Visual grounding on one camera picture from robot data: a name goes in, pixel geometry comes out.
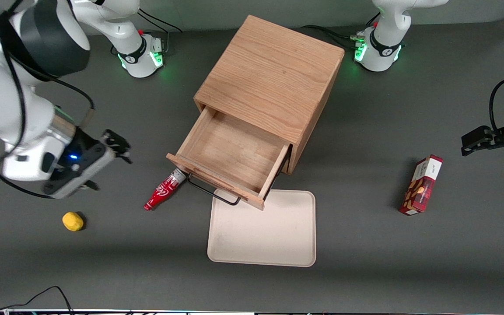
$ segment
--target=green indicator light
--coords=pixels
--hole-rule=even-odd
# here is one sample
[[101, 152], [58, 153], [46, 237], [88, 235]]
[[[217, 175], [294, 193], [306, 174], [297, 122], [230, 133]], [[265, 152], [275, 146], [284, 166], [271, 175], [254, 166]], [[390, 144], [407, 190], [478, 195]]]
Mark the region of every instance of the green indicator light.
[[396, 52], [396, 56], [394, 57], [394, 61], [398, 60], [398, 55], [400, 54], [400, 50], [402, 50], [402, 45], [398, 47], [398, 51]]
[[124, 60], [120, 57], [120, 54], [118, 54], [118, 59], [120, 59], [120, 62], [122, 62], [122, 68], [126, 69], [126, 65], [124, 64]]
[[162, 66], [162, 54], [160, 52], [149, 52], [149, 56], [154, 62], [154, 65], [159, 68]]
[[364, 53], [367, 51], [367, 44], [363, 44], [357, 50], [359, 50], [359, 51], [355, 53], [355, 60], [361, 61], [361, 60], [363, 60]]

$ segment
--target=black metal handle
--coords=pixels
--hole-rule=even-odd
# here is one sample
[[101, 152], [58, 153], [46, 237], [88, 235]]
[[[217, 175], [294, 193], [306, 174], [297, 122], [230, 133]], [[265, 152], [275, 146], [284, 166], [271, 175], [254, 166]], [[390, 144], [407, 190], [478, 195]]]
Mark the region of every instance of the black metal handle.
[[[285, 163], [287, 162], [287, 160], [290, 159], [290, 157], [291, 157], [291, 151], [288, 149], [287, 153], [285, 154], [285, 158], [283, 158], [283, 161], [281, 162], [280, 168], [277, 170], [276, 175], [273, 177], [272, 182], [269, 184], [269, 189], [268, 189], [268, 191], [266, 191], [266, 195], [264, 196], [264, 201], [266, 200], [266, 198], [270, 194], [270, 191], [272, 191], [272, 187], [273, 187], [273, 184], [276, 182], [276, 178], [281, 174], [282, 170], [284, 169]], [[200, 185], [192, 182], [191, 178], [192, 178], [192, 173], [189, 173], [187, 181], [188, 181], [188, 183], [190, 183], [190, 185], [198, 188], [199, 190], [203, 191], [204, 193], [206, 193], [214, 198], [221, 200], [222, 202], [228, 203], [229, 205], [232, 205], [232, 206], [236, 206], [236, 204], [240, 201], [240, 197], [237, 197], [237, 199], [234, 202], [230, 202], [221, 196], [215, 195], [214, 192], [208, 191], [206, 188], [203, 188]]]
[[208, 191], [206, 188], [203, 188], [201, 187], [200, 185], [194, 183], [191, 181], [191, 178], [192, 178], [192, 173], [188, 174], [188, 178], [186, 179], [188, 181], [188, 183], [196, 188], [198, 188], [199, 190], [201, 190], [202, 192], [208, 194], [208, 195], [211, 195], [219, 200], [221, 200], [222, 202], [225, 202], [225, 203], [228, 203], [229, 205], [232, 205], [232, 206], [236, 206], [236, 204], [240, 201], [240, 197], [238, 197], [234, 202], [230, 202], [226, 199], [224, 199], [223, 197], [221, 196], [218, 196], [218, 195], [215, 195], [214, 192], [210, 192]]

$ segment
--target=gray tabletop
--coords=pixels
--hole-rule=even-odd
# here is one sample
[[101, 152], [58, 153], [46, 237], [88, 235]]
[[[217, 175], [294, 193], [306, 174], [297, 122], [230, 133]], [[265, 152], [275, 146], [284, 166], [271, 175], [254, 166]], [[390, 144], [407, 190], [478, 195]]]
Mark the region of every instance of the gray tabletop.
[[[307, 269], [210, 261], [211, 200], [189, 185], [142, 209], [172, 171], [165, 155], [197, 119], [192, 97], [234, 32], [172, 34], [165, 68], [142, 80], [106, 38], [91, 38], [88, 68], [66, 80], [98, 106], [88, 132], [122, 134], [134, 164], [114, 161], [94, 177], [100, 192], [58, 201], [0, 182], [0, 306], [60, 285], [74, 308], [504, 314], [504, 152], [460, 155], [460, 136], [488, 124], [504, 78], [504, 21], [414, 26], [384, 73], [346, 53], [296, 172], [274, 186], [316, 196], [318, 259]], [[56, 84], [38, 91], [76, 118], [87, 106]], [[496, 113], [503, 124], [504, 88]], [[406, 217], [396, 209], [429, 154], [444, 158], [434, 193], [426, 213]], [[88, 228], [67, 231], [67, 211], [82, 211]], [[55, 293], [32, 306], [64, 307]]]

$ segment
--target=black cable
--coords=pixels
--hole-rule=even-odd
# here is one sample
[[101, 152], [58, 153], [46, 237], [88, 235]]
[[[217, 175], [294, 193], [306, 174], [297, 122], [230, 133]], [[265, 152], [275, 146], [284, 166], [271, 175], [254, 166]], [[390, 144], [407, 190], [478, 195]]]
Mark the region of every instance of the black cable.
[[78, 88], [78, 87], [76, 87], [76, 86], [74, 86], [74, 85], [71, 85], [71, 84], [69, 84], [69, 83], [67, 83], [67, 82], [64, 82], [64, 81], [62, 81], [62, 80], [60, 80], [60, 79], [58, 79], [58, 78], [56, 78], [56, 77], [54, 77], [54, 76], [52, 76], [52, 75], [50, 75], [50, 74], [39, 72], [38, 70], [33, 69], [33, 68], [31, 68], [30, 66], [28, 66], [28, 65], [24, 64], [22, 61], [20, 61], [19, 59], [17, 59], [17, 58], [16, 58], [15, 56], [13, 56], [13, 55], [11, 55], [11, 57], [13, 58], [13, 60], [14, 60], [15, 62], [17, 62], [18, 64], [20, 64], [20, 66], [22, 66], [24, 69], [26, 69], [26, 70], [28, 70], [28, 71], [32, 71], [32, 72], [34, 72], [36, 75], [41, 76], [41, 77], [43, 77], [43, 78], [44, 78], [44, 79], [46, 79], [46, 80], [50, 80], [50, 81], [53, 81], [53, 82], [55, 82], [55, 83], [57, 83], [57, 84], [61, 84], [62, 86], [65, 86], [66, 88], [70, 88], [71, 90], [73, 90], [73, 91], [75, 91], [75, 92], [79, 93], [80, 95], [82, 95], [84, 98], [86, 98], [86, 99], [87, 99], [87, 101], [88, 101], [88, 103], [89, 103], [89, 106], [90, 106], [90, 109], [92, 109], [92, 110], [96, 110], [96, 108], [95, 108], [95, 102], [92, 100], [92, 98], [91, 98], [91, 97], [90, 97], [90, 96], [89, 96], [86, 92], [84, 92], [84, 91], [83, 91], [83, 90], [81, 90], [80, 88]]
[[[35, 74], [37, 74], [37, 75], [39, 75], [39, 76], [41, 76], [43, 78], [46, 78], [47, 80], [54, 81], [54, 82], [56, 82], [58, 84], [61, 84], [62, 86], [65, 86], [67, 88], [72, 89], [73, 91], [78, 92], [80, 95], [84, 96], [88, 100], [88, 102], [90, 104], [90, 109], [91, 110], [95, 110], [95, 103], [92, 100], [92, 98], [90, 96], [88, 96], [88, 94], [86, 94], [86, 92], [82, 91], [81, 89], [79, 89], [76, 86], [73, 86], [73, 85], [71, 85], [71, 84], [69, 84], [67, 82], [63, 82], [62, 80], [60, 80], [60, 79], [58, 79], [56, 77], [53, 77], [53, 76], [50, 76], [48, 74], [41, 73], [41, 72], [38, 72], [37, 70], [32, 69], [30, 66], [27, 66], [22, 61], [18, 60], [16, 57], [10, 56], [9, 53], [8, 53], [8, 51], [6, 50], [6, 48], [3, 48], [2, 51], [3, 51], [4, 56], [6, 56], [6, 60], [7, 60], [7, 58], [9, 58], [9, 60], [7, 62], [7, 65], [9, 66], [9, 69], [11, 71], [11, 75], [13, 76], [13, 81], [14, 81], [15, 86], [17, 88], [17, 91], [19, 93], [19, 102], [21, 104], [21, 135], [20, 135], [19, 141], [14, 145], [14, 148], [12, 150], [10, 150], [9, 152], [6, 152], [5, 154], [3, 154], [3, 155], [0, 156], [0, 166], [3, 163], [4, 159], [6, 157], [10, 156], [12, 154], [12, 152], [14, 152], [14, 150], [17, 149], [18, 145], [22, 141], [22, 138], [24, 137], [24, 127], [25, 127], [25, 124], [26, 124], [26, 105], [24, 103], [24, 94], [22, 93], [21, 84], [20, 84], [20, 81], [18, 80], [18, 76], [16, 75], [16, 71], [14, 69], [14, 66], [13, 66], [12, 62], [11, 62], [11, 58], [14, 61], [16, 61], [18, 64], [20, 64], [20, 66], [22, 66], [23, 68], [25, 68], [27, 70], [31, 70]], [[16, 190], [18, 190], [20, 192], [24, 192], [24, 193], [26, 193], [28, 195], [31, 195], [31, 196], [34, 196], [34, 197], [38, 197], [38, 198], [43, 198], [43, 199], [54, 199], [52, 196], [42, 195], [40, 193], [35, 193], [33, 191], [29, 191], [28, 189], [22, 188], [19, 185], [14, 184], [11, 181], [9, 181], [1, 173], [0, 173], [0, 180], [2, 182], [6, 183], [7, 185], [13, 187], [14, 189], [16, 189]]]
[[376, 18], [378, 18], [378, 16], [380, 15], [380, 11], [372, 17], [372, 19], [368, 20], [368, 22], [365, 24], [366, 26], [369, 26], [374, 20], [376, 20]]
[[148, 14], [147, 12], [145, 12], [142, 8], [140, 8], [140, 11], [141, 11], [141, 12], [143, 12], [146, 16], [149, 16], [149, 18], [152, 18], [152, 19], [154, 19], [154, 20], [157, 20], [157, 21], [159, 21], [159, 22], [161, 22], [161, 23], [163, 23], [163, 24], [166, 24], [166, 25], [168, 25], [168, 26], [172, 26], [172, 27], [174, 27], [175, 29], [177, 29], [180, 33], [182, 33], [182, 30], [181, 30], [178, 26], [173, 25], [173, 24], [170, 24], [170, 23], [168, 23], [168, 22], [165, 22], [165, 21], [161, 20], [160, 18], [157, 18], [157, 17], [152, 16], [151, 14]]
[[493, 131], [495, 134], [500, 136], [500, 140], [504, 142], [504, 138], [499, 134], [499, 129], [497, 128], [497, 125], [495, 123], [495, 118], [494, 118], [494, 100], [495, 100], [495, 95], [497, 94], [497, 90], [504, 84], [504, 80], [499, 82], [492, 90], [491, 96], [490, 96], [490, 123], [491, 127], [493, 128]]
[[305, 25], [305, 26], [303, 26], [303, 28], [314, 28], [316, 30], [322, 31], [324, 34], [326, 34], [326, 36], [328, 36], [328, 38], [330, 38], [332, 40], [332, 42], [334, 42], [335, 44], [337, 44], [338, 46], [340, 46], [342, 48], [345, 48], [345, 49], [355, 49], [356, 48], [354, 46], [348, 46], [338, 40], [338, 38], [349, 40], [350, 38], [348, 36], [339, 34], [339, 33], [334, 32], [328, 28], [324, 28], [324, 27], [318, 26], [318, 25]]
[[66, 295], [64, 294], [64, 292], [62, 291], [62, 288], [61, 287], [58, 287], [57, 285], [54, 285], [52, 287], [49, 287], [48, 289], [38, 293], [37, 295], [34, 295], [33, 297], [30, 298], [30, 300], [28, 300], [28, 302], [24, 303], [24, 304], [13, 304], [13, 305], [8, 305], [6, 307], [1, 307], [0, 308], [0, 311], [4, 310], [4, 309], [8, 309], [8, 308], [11, 308], [11, 307], [21, 307], [21, 306], [26, 306], [28, 305], [30, 302], [32, 302], [34, 299], [36, 299], [38, 296], [42, 295], [43, 293], [45, 293], [46, 291], [49, 291], [50, 289], [53, 289], [53, 288], [56, 288], [59, 290], [59, 292], [62, 294], [62, 297], [63, 299], [66, 301], [66, 305], [67, 305], [67, 309], [68, 311], [70, 311], [70, 315], [74, 315], [74, 309], [72, 309], [71, 305], [70, 305], [70, 301], [68, 301]]
[[148, 18], [146, 18], [143, 14], [141, 14], [140, 12], [137, 13], [138, 16], [141, 16], [142, 18], [144, 18], [147, 22], [153, 24], [154, 26], [157, 26], [158, 28], [160, 28], [161, 30], [163, 30], [163, 32], [166, 32], [168, 33], [168, 30], [165, 30], [164, 28], [158, 26], [157, 24], [153, 23], [151, 20], [149, 20]]
[[330, 30], [329, 28], [324, 28], [323, 26], [318, 26], [318, 25], [305, 25], [303, 28], [314, 28], [316, 30], [321, 30], [322, 32], [330, 33], [333, 36], [343, 38], [343, 39], [349, 39], [350, 37], [347, 35], [342, 35], [338, 32], [334, 32], [333, 30]]
[[[16, 70], [14, 69], [14, 66], [13, 66], [13, 63], [11, 61], [11, 57], [9, 55], [9, 52], [7, 50], [7, 48], [4, 46], [3, 42], [0, 40], [0, 42], [2, 43], [2, 51], [3, 51], [3, 56], [5, 57], [5, 61], [7, 62], [7, 66], [9, 67], [9, 71], [10, 71], [10, 75], [11, 77], [13, 78], [13, 82], [14, 82], [14, 85], [17, 89], [17, 94], [18, 94], [18, 101], [19, 101], [19, 104], [20, 104], [20, 107], [21, 107], [21, 131], [20, 131], [20, 134], [18, 136], [18, 140], [16, 142], [16, 144], [14, 144], [13, 146], [13, 149], [11, 149], [10, 151], [8, 152], [4, 152], [1, 156], [0, 156], [0, 165], [1, 163], [4, 161], [4, 159], [8, 156], [10, 156], [14, 150], [17, 149], [17, 147], [20, 145], [20, 143], [22, 142], [22, 139], [24, 138], [25, 136], [25, 128], [26, 128], [26, 105], [25, 105], [25, 95], [22, 91], [22, 87], [21, 87], [21, 82], [20, 80], [18, 79], [18, 75], [17, 75], [17, 72]], [[48, 195], [42, 195], [42, 194], [39, 194], [39, 193], [35, 193], [35, 192], [32, 192], [32, 191], [29, 191], [28, 189], [24, 189], [14, 183], [12, 183], [11, 181], [9, 181], [7, 178], [5, 178], [1, 173], [0, 173], [0, 180], [4, 183], [6, 183], [7, 185], [21, 191], [21, 192], [24, 192], [28, 195], [31, 195], [31, 196], [35, 196], [35, 197], [40, 197], [40, 198], [44, 198], [44, 199], [53, 199], [52, 197], [48, 196]]]
[[13, 2], [13, 4], [9, 7], [9, 9], [7, 10], [8, 12], [14, 12], [14, 10], [17, 9], [17, 7], [22, 3], [23, 0], [15, 0], [15, 2]]
[[[14, 13], [14, 9], [21, 4], [23, 0], [16, 0], [13, 5], [10, 7], [9, 10], [7, 10], [6, 12], [4, 12], [0, 18], [9, 18], [9, 16], [11, 16], [13, 13]], [[3, 56], [5, 57], [5, 60], [7, 62], [7, 66], [10, 70], [10, 73], [11, 73], [11, 77], [13, 78], [13, 82], [15, 84], [15, 87], [17, 89], [17, 94], [18, 94], [18, 99], [19, 99], [19, 103], [20, 103], [20, 108], [21, 108], [21, 127], [20, 127], [20, 135], [19, 135], [19, 138], [16, 142], [16, 144], [14, 144], [14, 147], [13, 149], [11, 149], [10, 151], [8, 152], [4, 152], [1, 156], [0, 156], [0, 166], [1, 164], [3, 163], [4, 159], [6, 159], [8, 156], [10, 156], [14, 150], [17, 149], [17, 147], [20, 145], [20, 143], [22, 142], [24, 136], [25, 136], [25, 128], [26, 128], [26, 104], [25, 104], [25, 96], [24, 96], [24, 93], [22, 91], [22, 87], [21, 87], [21, 82], [20, 80], [18, 79], [18, 75], [17, 75], [17, 72], [16, 70], [14, 69], [14, 66], [13, 66], [13, 63], [11, 61], [11, 58], [13, 60], [15, 60], [16, 62], [18, 62], [18, 64], [20, 64], [23, 68], [27, 69], [27, 70], [30, 70], [36, 74], [38, 74], [39, 76], [43, 77], [43, 78], [46, 78], [47, 80], [51, 80], [51, 81], [54, 81], [58, 84], [61, 84], [62, 86], [66, 86], [67, 88], [70, 88], [76, 92], [78, 92], [80, 95], [84, 96], [89, 104], [90, 104], [90, 110], [89, 112], [87, 112], [87, 115], [85, 116], [85, 118], [89, 118], [90, 116], [92, 116], [92, 111], [95, 110], [95, 104], [94, 102], [92, 101], [92, 98], [90, 96], [88, 96], [88, 94], [86, 94], [84, 91], [78, 89], [77, 87], [71, 85], [71, 84], [68, 84], [66, 82], [63, 82], [62, 80], [59, 80], [58, 78], [55, 78], [53, 76], [50, 76], [46, 73], [41, 73], [41, 72], [38, 72], [37, 70], [34, 70], [32, 69], [30, 66], [27, 66], [26, 64], [24, 64], [22, 61], [18, 60], [16, 57], [12, 56], [8, 49], [4, 46], [3, 42], [2, 42], [2, 51], [3, 51]], [[40, 193], [35, 193], [35, 192], [32, 192], [32, 191], [29, 191], [28, 189], [24, 189], [22, 187], [20, 187], [19, 185], [17, 184], [14, 184], [12, 183], [11, 181], [9, 181], [7, 178], [5, 178], [1, 173], [0, 173], [0, 180], [4, 183], [6, 183], [7, 185], [13, 187], [14, 189], [16, 190], [19, 190], [20, 192], [24, 192], [28, 195], [31, 195], [31, 196], [34, 196], [34, 197], [38, 197], [38, 198], [43, 198], [43, 199], [54, 199], [53, 197], [51, 196], [48, 196], [48, 195], [42, 195]]]

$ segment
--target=wooden drawer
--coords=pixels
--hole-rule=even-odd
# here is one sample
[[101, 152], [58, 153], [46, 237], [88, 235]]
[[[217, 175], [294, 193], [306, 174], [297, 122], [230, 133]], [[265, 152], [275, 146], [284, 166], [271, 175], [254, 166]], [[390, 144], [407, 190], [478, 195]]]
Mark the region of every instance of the wooden drawer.
[[176, 167], [264, 209], [264, 197], [290, 143], [243, 120], [205, 107], [176, 153]]

